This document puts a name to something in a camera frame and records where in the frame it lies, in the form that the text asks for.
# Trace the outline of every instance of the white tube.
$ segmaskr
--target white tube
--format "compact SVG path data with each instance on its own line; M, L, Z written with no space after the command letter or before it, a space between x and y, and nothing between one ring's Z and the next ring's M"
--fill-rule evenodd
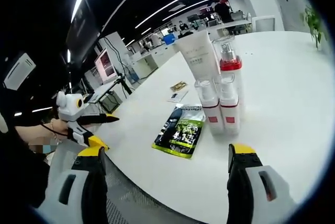
M219 74L217 59L206 30L178 39L175 44L196 80L215 78Z

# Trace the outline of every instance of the pink monitor screen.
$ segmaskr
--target pink monitor screen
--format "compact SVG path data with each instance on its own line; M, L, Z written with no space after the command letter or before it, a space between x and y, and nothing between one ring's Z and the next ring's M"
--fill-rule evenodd
M100 56L98 56L97 60L95 60L95 66L103 82L117 76L114 65L109 58L107 49L103 50Z

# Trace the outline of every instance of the person's hand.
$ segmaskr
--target person's hand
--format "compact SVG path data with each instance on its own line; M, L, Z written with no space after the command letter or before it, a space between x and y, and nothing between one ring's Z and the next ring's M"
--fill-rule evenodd
M68 135L68 125L66 124L65 121L53 118L51 120L51 124L52 124L52 127L53 127L54 131L66 135L66 136L62 136L62 135L56 134L57 138L59 140L67 138L67 135ZM84 128L88 128L88 127L91 127L91 126L93 126L93 125L87 125L87 126L83 126L83 127Z

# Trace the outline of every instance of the potted plant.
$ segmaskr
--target potted plant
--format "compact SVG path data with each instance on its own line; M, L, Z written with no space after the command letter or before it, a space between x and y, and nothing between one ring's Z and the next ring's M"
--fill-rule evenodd
M322 34L328 41L326 34L322 30L320 15L313 8L307 6L305 8L305 13L300 13L300 18L308 25L312 39L315 40L315 46L319 49Z

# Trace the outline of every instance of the desk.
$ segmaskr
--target desk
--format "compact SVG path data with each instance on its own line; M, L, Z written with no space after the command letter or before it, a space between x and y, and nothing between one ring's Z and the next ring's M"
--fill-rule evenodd
M248 21L248 20L231 21L229 23L219 24L213 27L208 27L207 31L209 34L209 38L211 40L215 40L215 39L219 39L221 37L226 36L222 31L223 29L234 27L234 26L247 25L247 24L251 24L251 21Z
M176 54L173 44L161 45L143 55L137 52L133 57L132 68L140 79L149 76Z
M175 104L170 86L191 89L182 103L199 103L194 78L180 52L153 73L115 111L120 121L97 131L118 168L156 200L206 223L228 216L228 144L256 149L289 184L301 203L318 183L332 150L333 63L310 34L293 31L236 36L243 60L246 116L237 137L212 137L204 126L190 160L151 148Z

